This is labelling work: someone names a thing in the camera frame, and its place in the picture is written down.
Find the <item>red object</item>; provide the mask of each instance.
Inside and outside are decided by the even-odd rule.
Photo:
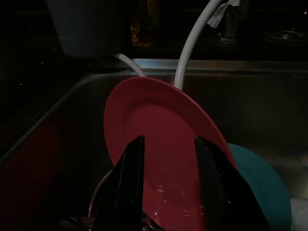
[[[167,231],[205,231],[195,136],[217,144],[235,166],[220,131],[204,110],[177,88],[149,77],[121,82],[104,112],[112,163],[126,145],[145,136],[143,210]]]

